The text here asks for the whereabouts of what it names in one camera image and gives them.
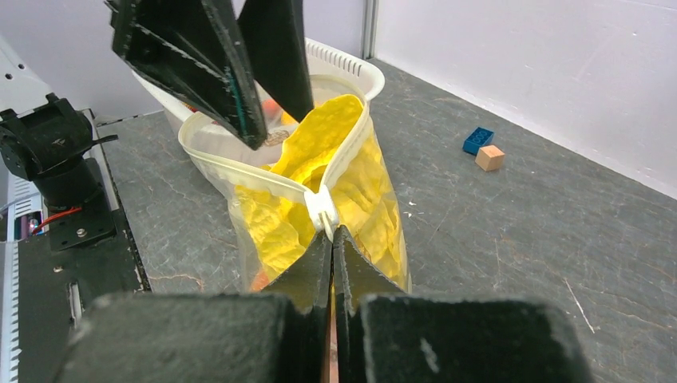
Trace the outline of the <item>clear polka dot zip bag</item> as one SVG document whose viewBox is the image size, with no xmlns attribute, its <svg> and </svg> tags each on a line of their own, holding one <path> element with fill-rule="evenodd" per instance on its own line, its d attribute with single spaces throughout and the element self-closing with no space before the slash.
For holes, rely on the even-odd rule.
<svg viewBox="0 0 677 383">
<path fill-rule="evenodd" d="M 374 127 L 369 102 L 355 85 L 329 75 L 314 75 L 311 78 L 311 85 L 316 100 L 315 108 L 342 95 L 355 95 L 368 108 L 368 117 Z M 178 132 L 178 140 L 184 151 L 202 175 L 225 196 L 228 202 L 229 215 L 240 248 L 243 284 L 247 291 L 253 291 L 249 284 L 259 269 L 259 260 L 253 242 L 244 228 L 234 189 L 237 186 L 261 189 L 299 202 L 302 192 L 300 185 L 293 185 L 290 180 L 263 170 L 263 166 L 272 166 L 279 160 L 283 142 L 299 125 L 273 128 L 267 142 L 256 151 L 244 145 L 203 113 L 192 114 L 180 126 Z"/>
</svg>

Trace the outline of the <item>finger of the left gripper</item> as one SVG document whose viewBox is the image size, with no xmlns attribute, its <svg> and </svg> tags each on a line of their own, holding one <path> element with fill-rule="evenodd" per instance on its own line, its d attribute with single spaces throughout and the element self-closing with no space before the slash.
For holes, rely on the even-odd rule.
<svg viewBox="0 0 677 383">
<path fill-rule="evenodd" d="M 314 108 L 302 0 L 248 0 L 238 17 L 253 75 L 295 121 Z"/>
</svg>

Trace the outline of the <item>white plastic basket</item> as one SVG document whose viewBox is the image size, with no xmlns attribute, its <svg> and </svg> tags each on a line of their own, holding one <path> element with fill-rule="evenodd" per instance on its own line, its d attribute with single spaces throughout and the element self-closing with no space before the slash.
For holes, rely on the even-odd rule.
<svg viewBox="0 0 677 383">
<path fill-rule="evenodd" d="M 367 101 L 373 100 L 382 91 L 385 77 L 375 65 L 310 38 L 306 38 L 305 44 L 311 75 L 330 75 L 348 81 L 360 89 Z M 172 130 L 178 133 L 180 126 L 193 111 L 140 75 L 133 73 L 133 76 L 162 105 Z"/>
</svg>

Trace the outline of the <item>yellow toy cabbage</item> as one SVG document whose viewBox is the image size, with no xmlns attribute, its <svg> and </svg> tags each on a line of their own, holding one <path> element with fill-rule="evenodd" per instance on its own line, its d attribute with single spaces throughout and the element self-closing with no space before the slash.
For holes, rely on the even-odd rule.
<svg viewBox="0 0 677 383">
<path fill-rule="evenodd" d="M 309 247 L 320 231 L 345 227 L 359 251 L 403 290 L 410 287 L 398 201 L 368 108 L 347 94 L 312 110 L 263 170 L 302 188 L 293 202 L 270 191 L 237 186 L 234 196 L 259 269 L 262 290 Z"/>
</svg>

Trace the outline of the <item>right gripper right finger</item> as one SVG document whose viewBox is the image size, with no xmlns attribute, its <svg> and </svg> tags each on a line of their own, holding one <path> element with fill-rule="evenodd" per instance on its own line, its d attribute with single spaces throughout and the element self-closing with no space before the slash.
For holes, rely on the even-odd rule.
<svg viewBox="0 0 677 383">
<path fill-rule="evenodd" d="M 375 297 L 403 294 L 362 251 L 344 225 L 333 240 L 333 282 L 338 349 L 338 378 L 341 382 L 373 381 L 373 337 L 368 306 Z"/>
</svg>

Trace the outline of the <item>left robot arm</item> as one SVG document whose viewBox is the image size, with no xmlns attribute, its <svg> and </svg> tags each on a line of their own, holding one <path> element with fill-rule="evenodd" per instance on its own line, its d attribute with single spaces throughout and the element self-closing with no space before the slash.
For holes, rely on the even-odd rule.
<svg viewBox="0 0 677 383">
<path fill-rule="evenodd" d="M 142 80 L 196 108 L 250 149 L 267 139 L 258 92 L 296 120 L 314 107 L 301 1 L 110 1 L 113 52 Z M 66 216 L 113 222 L 84 154 L 85 115 L 1 45 L 1 157 Z"/>
</svg>

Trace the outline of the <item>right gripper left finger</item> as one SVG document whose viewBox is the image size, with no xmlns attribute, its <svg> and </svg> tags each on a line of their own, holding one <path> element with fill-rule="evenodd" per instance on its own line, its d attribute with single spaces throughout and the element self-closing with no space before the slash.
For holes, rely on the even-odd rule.
<svg viewBox="0 0 677 383">
<path fill-rule="evenodd" d="M 262 289 L 289 301 L 277 382 L 330 378 L 332 243 L 321 231 L 290 267 Z"/>
</svg>

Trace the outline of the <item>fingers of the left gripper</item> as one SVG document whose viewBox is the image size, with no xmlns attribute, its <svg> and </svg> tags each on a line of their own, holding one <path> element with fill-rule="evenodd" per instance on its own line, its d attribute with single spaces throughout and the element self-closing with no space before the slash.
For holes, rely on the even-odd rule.
<svg viewBox="0 0 677 383">
<path fill-rule="evenodd" d="M 224 126 L 249 148 L 267 128 L 230 1 L 108 1 L 113 52 L 142 79 Z"/>
</svg>

